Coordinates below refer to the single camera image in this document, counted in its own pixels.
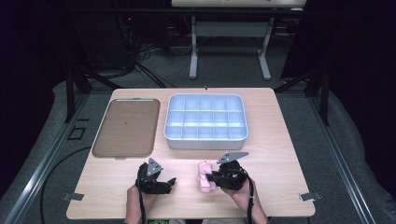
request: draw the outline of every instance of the person's arm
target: person's arm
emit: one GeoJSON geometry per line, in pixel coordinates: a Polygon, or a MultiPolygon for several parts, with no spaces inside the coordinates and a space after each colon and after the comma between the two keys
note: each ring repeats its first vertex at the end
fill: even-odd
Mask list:
{"type": "MultiPolygon", "coordinates": [[[[251,210],[251,217],[255,224],[266,224],[268,223],[268,217],[262,209],[262,204],[260,203],[259,194],[257,192],[254,180],[252,180],[252,183],[254,186],[254,198],[253,207],[251,210]]],[[[222,189],[226,194],[230,195],[236,205],[238,205],[238,207],[245,213],[248,212],[248,201],[250,198],[249,185],[249,181],[246,180],[243,187],[238,191],[231,189],[222,189]]]]}
{"type": "MultiPolygon", "coordinates": [[[[157,194],[142,193],[143,205],[145,206],[146,213],[157,199],[157,194]]],[[[142,222],[142,213],[140,210],[139,190],[137,186],[133,185],[127,190],[126,201],[126,217],[124,222],[128,224],[140,224],[142,222]]]]}

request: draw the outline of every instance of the pink object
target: pink object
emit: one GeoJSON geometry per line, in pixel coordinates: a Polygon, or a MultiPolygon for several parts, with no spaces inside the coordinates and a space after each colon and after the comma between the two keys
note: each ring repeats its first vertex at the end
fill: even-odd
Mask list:
{"type": "Polygon", "coordinates": [[[197,181],[200,183],[200,190],[208,193],[216,189],[216,184],[214,182],[209,182],[206,178],[206,174],[212,174],[212,164],[206,161],[200,161],[198,163],[197,181]]]}

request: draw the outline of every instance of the metal bar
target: metal bar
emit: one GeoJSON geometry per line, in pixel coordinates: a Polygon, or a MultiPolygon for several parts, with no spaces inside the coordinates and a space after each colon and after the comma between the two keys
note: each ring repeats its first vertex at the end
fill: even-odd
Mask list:
{"type": "Polygon", "coordinates": [[[361,223],[375,224],[374,217],[371,214],[366,201],[364,201],[364,198],[361,194],[361,190],[358,184],[356,183],[353,174],[349,170],[347,161],[345,160],[344,155],[340,147],[338,146],[334,135],[332,134],[331,127],[326,126],[326,124],[321,119],[321,115],[319,114],[318,101],[312,97],[308,97],[308,102],[312,106],[315,117],[319,121],[319,124],[323,132],[325,133],[327,140],[329,141],[329,144],[331,146],[331,154],[332,154],[332,158],[334,159],[335,166],[338,172],[340,173],[341,178],[344,181],[346,190],[349,193],[350,199],[355,206],[359,218],[361,219],[361,223]]]}
{"type": "MultiPolygon", "coordinates": [[[[76,105],[76,114],[82,109],[82,106],[88,101],[88,95],[81,95],[76,105]]],[[[54,145],[46,153],[43,160],[38,164],[35,173],[30,178],[28,184],[26,185],[21,197],[17,200],[11,212],[9,213],[5,223],[21,223],[24,215],[28,211],[30,205],[32,204],[35,196],[40,191],[40,188],[49,174],[50,168],[55,162],[56,157],[61,149],[61,144],[64,141],[66,135],[73,129],[73,124],[76,120],[76,116],[72,117],[71,122],[66,123],[60,133],[58,134],[54,145]]]]}
{"type": "Polygon", "coordinates": [[[196,79],[198,69],[198,49],[195,17],[191,17],[191,46],[190,79],[196,79]]]}
{"type": "Polygon", "coordinates": [[[269,40],[268,35],[271,34],[271,32],[268,34],[268,25],[264,21],[198,21],[196,23],[197,36],[265,37],[269,40]]]}
{"type": "Polygon", "coordinates": [[[257,50],[257,56],[259,57],[260,68],[262,69],[262,77],[264,80],[271,80],[270,70],[268,69],[268,63],[265,59],[262,51],[260,49],[257,50]]]}
{"type": "Polygon", "coordinates": [[[256,18],[340,18],[344,11],[295,11],[272,10],[271,8],[51,8],[47,10],[57,15],[62,14],[113,14],[135,16],[216,16],[216,17],[256,17],[256,18]]]}
{"type": "Polygon", "coordinates": [[[69,69],[66,78],[66,96],[67,96],[67,116],[65,123],[69,122],[69,120],[75,114],[75,95],[74,95],[74,81],[72,72],[69,69]]]}
{"type": "Polygon", "coordinates": [[[267,26],[265,27],[265,36],[264,40],[262,41],[262,50],[260,51],[260,57],[265,57],[265,53],[268,49],[268,43],[270,42],[271,34],[274,28],[274,18],[271,18],[267,26]]]}
{"type": "Polygon", "coordinates": [[[294,85],[296,85],[297,83],[303,81],[304,79],[313,76],[313,75],[314,75],[315,73],[317,73],[318,71],[320,71],[320,70],[319,70],[318,68],[316,68],[316,69],[314,69],[314,70],[312,70],[312,71],[310,71],[310,72],[308,72],[308,73],[305,73],[305,74],[303,74],[303,75],[301,75],[301,76],[295,77],[295,78],[292,79],[291,81],[289,81],[289,82],[287,82],[287,83],[285,83],[285,84],[283,84],[283,85],[277,87],[276,89],[274,89],[274,91],[275,91],[276,93],[280,93],[280,92],[282,92],[282,91],[286,91],[286,90],[288,90],[290,87],[293,87],[294,85]]]}
{"type": "Polygon", "coordinates": [[[329,126],[328,111],[329,111],[329,73],[324,71],[323,80],[321,85],[321,95],[320,95],[320,116],[326,126],[329,126]]]}

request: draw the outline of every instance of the plastic organizer box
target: plastic organizer box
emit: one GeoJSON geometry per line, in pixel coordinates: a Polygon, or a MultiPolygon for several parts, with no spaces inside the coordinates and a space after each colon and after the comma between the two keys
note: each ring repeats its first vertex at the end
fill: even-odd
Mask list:
{"type": "Polygon", "coordinates": [[[236,94],[175,94],[164,135],[170,148],[240,149],[248,137],[243,100],[236,94]]]}

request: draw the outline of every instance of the metal frame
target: metal frame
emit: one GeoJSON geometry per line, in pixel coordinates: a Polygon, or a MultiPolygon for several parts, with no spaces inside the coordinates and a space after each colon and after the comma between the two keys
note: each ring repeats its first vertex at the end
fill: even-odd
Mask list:
{"type": "Polygon", "coordinates": [[[272,10],[271,8],[59,8],[47,7],[54,16],[73,14],[103,14],[103,15],[134,15],[134,16],[216,16],[227,18],[339,18],[345,12],[329,11],[300,11],[300,10],[272,10]]]}
{"type": "Polygon", "coordinates": [[[271,74],[265,59],[265,53],[271,38],[274,27],[274,19],[268,22],[227,22],[227,21],[208,21],[197,22],[195,17],[191,18],[191,65],[190,79],[197,78],[198,49],[197,36],[248,36],[263,37],[262,48],[257,50],[262,76],[264,80],[271,80],[271,74]]]}
{"type": "Polygon", "coordinates": [[[366,201],[361,194],[361,189],[359,185],[355,181],[353,174],[351,173],[349,166],[347,165],[347,161],[344,158],[344,155],[341,151],[341,148],[338,146],[337,141],[335,140],[334,135],[332,134],[332,129],[330,126],[326,125],[321,118],[320,111],[318,110],[320,105],[318,101],[313,97],[308,97],[308,103],[311,105],[314,114],[322,128],[322,131],[325,133],[327,140],[331,146],[331,154],[334,160],[335,166],[340,173],[341,178],[344,181],[344,185],[346,186],[346,190],[349,193],[350,199],[353,202],[355,209],[358,213],[359,218],[361,219],[361,223],[365,224],[375,224],[375,220],[369,207],[367,206],[366,201]]]}

